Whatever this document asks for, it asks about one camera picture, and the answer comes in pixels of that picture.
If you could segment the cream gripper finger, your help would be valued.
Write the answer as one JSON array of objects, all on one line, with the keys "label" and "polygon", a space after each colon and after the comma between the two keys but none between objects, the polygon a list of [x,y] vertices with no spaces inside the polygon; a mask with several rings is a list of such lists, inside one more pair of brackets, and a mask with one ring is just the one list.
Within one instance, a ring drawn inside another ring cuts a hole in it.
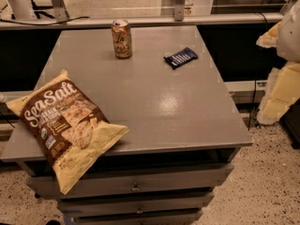
[{"label": "cream gripper finger", "polygon": [[287,62],[282,69],[273,67],[257,113],[263,125],[275,124],[300,98],[300,64]]},{"label": "cream gripper finger", "polygon": [[276,48],[278,44],[278,29],[280,22],[272,26],[267,32],[259,36],[256,41],[256,44],[262,48]]}]

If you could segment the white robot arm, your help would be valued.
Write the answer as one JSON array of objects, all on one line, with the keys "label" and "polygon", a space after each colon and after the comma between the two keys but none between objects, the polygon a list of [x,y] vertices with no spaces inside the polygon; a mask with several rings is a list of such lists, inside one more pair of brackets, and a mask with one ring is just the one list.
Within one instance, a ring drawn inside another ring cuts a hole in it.
[{"label": "white robot arm", "polygon": [[300,98],[300,0],[256,44],[275,48],[277,55],[287,61],[283,68],[273,68],[269,73],[257,113],[260,124],[272,125]]}]

